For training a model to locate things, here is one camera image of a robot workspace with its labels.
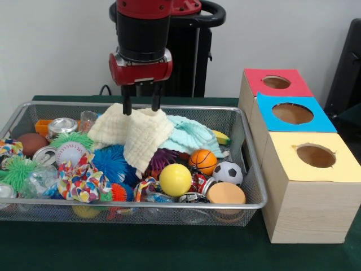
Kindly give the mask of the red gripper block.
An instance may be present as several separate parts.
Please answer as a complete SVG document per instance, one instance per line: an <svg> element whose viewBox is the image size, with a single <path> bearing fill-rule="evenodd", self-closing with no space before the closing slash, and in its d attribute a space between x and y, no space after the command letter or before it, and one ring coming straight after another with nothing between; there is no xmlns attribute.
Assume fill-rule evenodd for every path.
<svg viewBox="0 0 361 271"><path fill-rule="evenodd" d="M169 49L165 49L162 59L150 63L136 63L125 60L116 52L109 55L109 70L116 85L121 86L123 97L123 114L131 115L132 105L130 99L131 85L144 81L154 81L152 94L152 111L158 111L161 103L163 83L158 81L167 80L173 70L173 60Z"/></svg>

